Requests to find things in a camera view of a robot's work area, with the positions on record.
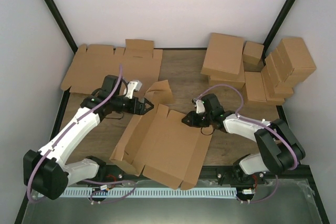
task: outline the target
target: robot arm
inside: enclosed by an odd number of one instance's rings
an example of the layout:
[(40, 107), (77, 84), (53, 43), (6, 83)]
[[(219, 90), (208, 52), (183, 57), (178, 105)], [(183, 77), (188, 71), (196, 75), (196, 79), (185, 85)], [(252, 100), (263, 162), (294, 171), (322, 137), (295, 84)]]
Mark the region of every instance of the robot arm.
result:
[(276, 143), (277, 138), (261, 125), (268, 126), (276, 131), (293, 149), (297, 160), (305, 157), (305, 151), (289, 129), (280, 119), (273, 122), (248, 119), (246, 122), (233, 111), (224, 111), (214, 94), (207, 94), (201, 100), (194, 101), (196, 111), (191, 111), (182, 119), (182, 122), (191, 127), (209, 127), (225, 133), (237, 134), (246, 137), (258, 144), (260, 153), (247, 155), (237, 160), (238, 176), (246, 176), (256, 172), (270, 171), (276, 175), (290, 169), (294, 160), (288, 149), (282, 143)]
[[(112, 111), (126, 112), (137, 115), (144, 115), (154, 108), (153, 104), (147, 99), (140, 101), (133, 96), (134, 91), (139, 91), (142, 83), (138, 80), (127, 84), (124, 95), (118, 95), (121, 88), (119, 84), (116, 95), (103, 106), (90, 112), (82, 120), (79, 118), (91, 109), (100, 104), (113, 90), (117, 82), (116, 76), (106, 76), (100, 89), (95, 90), (92, 95), (85, 98), (72, 120), (52, 139), (43, 146), (38, 152), (28, 151), (24, 156), (24, 183), (28, 180), (37, 162), (47, 152), (49, 154), (39, 167), (32, 183), (32, 189), (47, 196), (50, 199), (58, 198), (65, 188), (83, 179), (95, 178), (102, 179), (104, 175), (105, 162), (90, 156), (80, 162), (66, 164), (70, 154), (84, 139), (84, 137), (95, 128)], [(64, 135), (54, 146), (56, 140)]]

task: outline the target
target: wooden surface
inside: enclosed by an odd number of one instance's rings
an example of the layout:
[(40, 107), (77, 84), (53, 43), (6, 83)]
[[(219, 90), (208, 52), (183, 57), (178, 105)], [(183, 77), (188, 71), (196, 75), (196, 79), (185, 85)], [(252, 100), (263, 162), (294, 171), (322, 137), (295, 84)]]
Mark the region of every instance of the wooden surface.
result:
[[(165, 50), (159, 80), (168, 80), (175, 97), (170, 109), (183, 113), (193, 110), (191, 99), (197, 97), (209, 86), (207, 76), (200, 74), (204, 60), (204, 50)], [(245, 71), (260, 71), (258, 67), (244, 65)], [(235, 110), (240, 105), (238, 95), (228, 88), (213, 90), (225, 110)], [(65, 111), (62, 128), (72, 119), (86, 95), (71, 94)], [(275, 106), (247, 106), (240, 113), (244, 116), (274, 120), (278, 118)], [(93, 155), (108, 163), (109, 157), (120, 139), (132, 115), (125, 114), (122, 120), (105, 119), (93, 129), (78, 145), (68, 162), (80, 161)], [(258, 152), (257, 144), (238, 135), (216, 131), (213, 134), (204, 165), (232, 165), (240, 157)]]

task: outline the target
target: white wall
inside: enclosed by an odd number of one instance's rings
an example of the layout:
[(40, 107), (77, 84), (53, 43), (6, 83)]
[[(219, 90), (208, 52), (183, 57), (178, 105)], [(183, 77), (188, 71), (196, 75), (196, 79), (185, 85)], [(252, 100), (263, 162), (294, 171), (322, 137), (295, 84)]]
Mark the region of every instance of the white wall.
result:
[(43, 0), (0, 3), (0, 223), (14, 223), (23, 156), (50, 138), (73, 54)]
[(55, 0), (79, 44), (206, 47), (219, 32), (264, 42), (285, 0)]
[(284, 106), (289, 124), (305, 148), (331, 223), (336, 223), (336, 2), (297, 0), (274, 43), (285, 36), (303, 37), (317, 70), (295, 88)]

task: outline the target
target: unfolded cardboard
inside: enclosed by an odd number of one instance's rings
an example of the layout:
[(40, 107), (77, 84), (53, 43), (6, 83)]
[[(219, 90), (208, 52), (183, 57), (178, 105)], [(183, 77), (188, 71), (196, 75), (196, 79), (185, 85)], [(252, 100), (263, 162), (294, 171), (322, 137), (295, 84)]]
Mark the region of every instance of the unfolded cardboard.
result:
[(271, 97), (268, 87), (266, 86), (265, 80), (263, 79), (263, 85), (265, 90), (265, 96), (266, 96), (266, 104), (267, 105), (283, 105), (285, 100), (284, 98), (275, 98)]
[(145, 97), (154, 109), (132, 117), (110, 161), (128, 174), (139, 176), (142, 172), (173, 189), (191, 189), (197, 183), (211, 136), (183, 124), (184, 114), (161, 104), (173, 102), (168, 81), (154, 83)]
[(244, 103), (250, 105), (265, 105), (266, 96), (261, 73), (245, 72), (245, 85), (242, 90)]
[(243, 61), (252, 65), (258, 65), (264, 46), (259, 43), (247, 41), (243, 52)]
[(285, 80), (280, 78), (278, 69), (276, 68), (273, 53), (270, 53), (269, 56), (265, 59), (268, 72), (274, 87), (285, 86), (285, 87), (295, 87), (298, 83), (303, 82), (307, 76), (304, 75), (289, 75)]
[(61, 88), (70, 92), (91, 94), (101, 87), (105, 76), (119, 75), (119, 64), (122, 64), (123, 76), (126, 80), (140, 80), (142, 88), (138, 96), (158, 80), (162, 50), (154, 49), (154, 42), (141, 39), (127, 39), (126, 48), (118, 47), (114, 52), (109, 45), (81, 45), (71, 66), (63, 79)]
[(238, 78), (234, 79), (224, 79), (219, 78), (216, 76), (208, 76), (209, 84), (216, 85), (216, 84), (228, 84), (236, 89), (241, 89), (245, 84), (245, 74), (244, 74), (244, 64), (241, 63), (240, 65), (240, 72)]
[(237, 79), (243, 46), (243, 38), (212, 33), (201, 73), (223, 79)]
[(315, 63), (302, 38), (284, 38), (277, 48), (287, 75), (309, 76), (316, 70)]
[(263, 80), (265, 82), (265, 86), (267, 87), (267, 90), (269, 92), (269, 96), (271, 98), (289, 98), (291, 97), (294, 92), (293, 89), (286, 86), (277, 86), (274, 87), (268, 72), (268, 66), (264, 66), (264, 68), (261, 71), (261, 75), (263, 77)]

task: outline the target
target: flattened cardboard box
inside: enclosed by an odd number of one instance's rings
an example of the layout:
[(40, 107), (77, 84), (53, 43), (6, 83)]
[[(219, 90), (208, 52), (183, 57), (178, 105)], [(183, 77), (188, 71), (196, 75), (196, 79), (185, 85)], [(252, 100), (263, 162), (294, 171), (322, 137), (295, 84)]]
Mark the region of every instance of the flattened cardboard box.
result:
[(263, 49), (264, 46), (262, 44), (247, 41), (244, 47), (243, 61), (254, 66), (258, 65), (261, 60), (261, 55), (263, 54)]
[(138, 96), (158, 80), (162, 50), (154, 49), (154, 42), (141, 39), (127, 39), (126, 48), (92, 44), (81, 45), (66, 73), (61, 88), (70, 88), (72, 93), (91, 94), (100, 88), (105, 76), (119, 75), (122, 64), (123, 76), (127, 81), (140, 80), (142, 88)]
[(201, 74), (224, 79), (237, 79), (242, 64), (243, 46), (243, 38), (212, 33)]
[[(173, 102), (168, 81), (148, 89), (145, 97), (154, 109), (134, 115), (114, 149), (110, 161), (124, 172), (143, 175), (177, 189), (193, 188), (201, 172), (211, 136), (181, 122), (184, 114), (160, 103)], [(204, 134), (211, 134), (209, 128)]]
[(208, 81), (210, 85), (216, 85), (216, 84), (228, 84), (231, 85), (232, 87), (236, 88), (236, 89), (241, 89), (244, 84), (245, 84), (245, 74), (244, 74), (244, 64), (243, 64), (243, 60), (242, 63), (240, 65), (240, 72), (239, 72), (239, 76), (238, 78), (234, 78), (234, 79), (223, 79), (223, 78), (219, 78), (216, 76), (208, 76)]

